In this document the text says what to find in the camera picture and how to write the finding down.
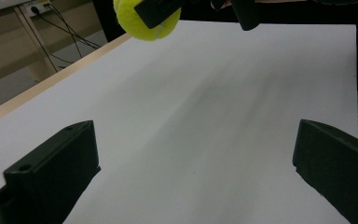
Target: white surface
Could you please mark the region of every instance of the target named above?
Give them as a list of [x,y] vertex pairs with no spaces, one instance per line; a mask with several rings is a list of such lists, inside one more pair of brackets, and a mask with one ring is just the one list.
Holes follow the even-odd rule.
[[300,119],[356,135],[355,27],[181,21],[0,119],[2,172],[96,127],[102,171],[66,223],[348,223],[292,165]]

